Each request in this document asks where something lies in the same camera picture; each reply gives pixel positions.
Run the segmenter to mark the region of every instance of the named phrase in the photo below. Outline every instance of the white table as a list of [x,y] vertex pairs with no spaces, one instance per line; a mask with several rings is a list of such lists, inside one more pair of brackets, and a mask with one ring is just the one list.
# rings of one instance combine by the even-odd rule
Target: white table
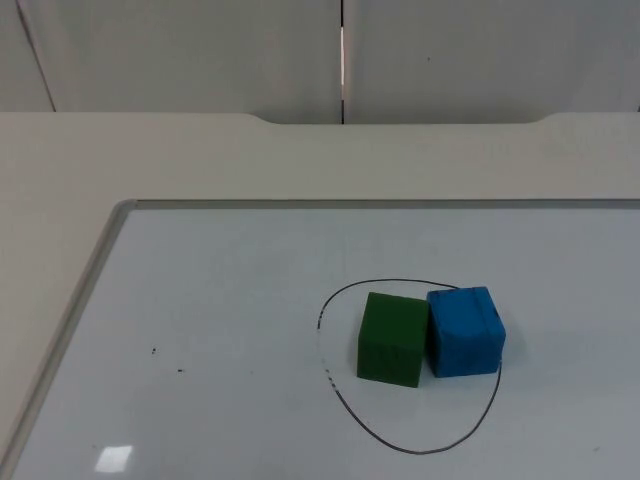
[[640,197],[640,117],[633,114],[487,126],[6,114],[0,145],[3,445],[120,201]]

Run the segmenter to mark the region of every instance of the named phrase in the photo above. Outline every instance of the blue cube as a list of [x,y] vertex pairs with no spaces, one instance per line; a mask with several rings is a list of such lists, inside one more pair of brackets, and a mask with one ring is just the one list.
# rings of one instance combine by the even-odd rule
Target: blue cube
[[493,373],[506,333],[486,287],[427,294],[427,357],[436,377]]

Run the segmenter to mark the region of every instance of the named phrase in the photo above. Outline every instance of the black marker line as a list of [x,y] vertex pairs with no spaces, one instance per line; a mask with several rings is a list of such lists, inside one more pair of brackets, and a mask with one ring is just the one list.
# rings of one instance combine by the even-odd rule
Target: black marker line
[[[428,280],[416,280],[416,279],[412,279],[412,278],[376,278],[376,279],[371,279],[371,280],[360,280],[359,282],[350,283],[349,285],[346,285],[346,286],[342,287],[341,289],[335,291],[327,299],[327,301],[324,302],[324,305],[322,305],[322,309],[320,310],[320,315],[318,316],[318,325],[316,327],[316,332],[318,333],[318,337],[320,335],[320,328],[322,327],[322,317],[324,316],[324,312],[325,312],[327,306],[329,306],[329,303],[331,303],[331,301],[335,297],[337,297],[339,294],[341,294],[342,292],[344,292],[345,290],[347,290],[347,289],[349,289],[351,287],[355,287],[357,285],[363,285],[363,284],[366,284],[366,283],[379,283],[379,282],[423,283],[423,284],[427,284],[427,285],[435,285],[435,286],[438,286],[438,287],[453,288],[453,289],[457,289],[458,288],[455,285],[449,285],[449,284],[446,284],[446,283],[430,282]],[[480,425],[484,421],[485,417],[489,413],[489,410],[491,409],[491,405],[493,405],[493,400],[496,398],[496,394],[498,393],[498,388],[500,387],[500,378],[502,377],[502,362],[500,362],[500,365],[498,366],[497,376],[496,376],[496,384],[495,384],[495,387],[493,387],[493,392],[491,393],[491,398],[489,399],[489,403],[487,403],[487,406],[485,407],[484,411],[482,412],[482,415],[480,415],[480,418],[475,423],[475,425],[471,428],[471,430],[469,430],[466,434],[464,434],[458,440],[454,441],[453,443],[450,443],[449,445],[445,445],[444,447],[432,448],[430,450],[411,450],[409,448],[403,448],[403,447],[400,447],[398,445],[395,445],[395,444],[389,442],[388,440],[385,440],[380,435],[378,435],[376,432],[371,430],[371,428],[369,428],[360,419],[360,417],[358,417],[358,415],[356,415],[356,413],[353,411],[353,409],[349,406],[347,401],[344,399],[344,397],[340,393],[340,390],[336,386],[336,383],[333,380],[331,372],[329,371],[329,368],[327,367],[327,362],[324,359],[324,357],[322,356],[322,354],[320,354],[320,360],[322,361],[322,366],[323,366],[324,371],[325,371],[325,373],[327,375],[327,379],[329,380],[329,383],[331,384],[331,388],[333,389],[333,391],[337,395],[338,400],[340,400],[340,403],[342,403],[344,408],[347,410],[347,412],[349,412],[349,415],[351,415],[351,417],[356,421],[356,423],[358,425],[360,425],[365,432],[367,432],[369,435],[371,435],[373,438],[375,438],[377,441],[379,441],[383,445],[385,445],[385,446],[387,446],[387,447],[389,447],[389,448],[391,448],[393,450],[396,450],[398,452],[407,453],[409,455],[431,455],[433,453],[446,452],[447,450],[451,450],[453,447],[456,447],[456,446],[460,445],[462,442],[464,442],[466,439],[468,439],[471,435],[476,433],[476,430],[478,430],[478,428],[480,427]]]

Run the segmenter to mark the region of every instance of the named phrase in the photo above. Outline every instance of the foam block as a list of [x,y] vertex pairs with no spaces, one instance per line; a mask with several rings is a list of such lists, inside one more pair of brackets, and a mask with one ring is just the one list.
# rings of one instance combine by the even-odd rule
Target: foam block
[[369,293],[358,335],[358,377],[417,387],[427,316],[424,300]]
[[436,377],[492,373],[506,332],[486,287],[427,294],[427,357]]

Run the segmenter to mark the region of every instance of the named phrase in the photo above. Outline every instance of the green cube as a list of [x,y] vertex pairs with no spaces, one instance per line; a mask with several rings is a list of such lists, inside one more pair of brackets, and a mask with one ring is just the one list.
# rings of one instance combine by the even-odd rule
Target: green cube
[[358,377],[417,387],[427,317],[425,300],[369,293],[358,335]]

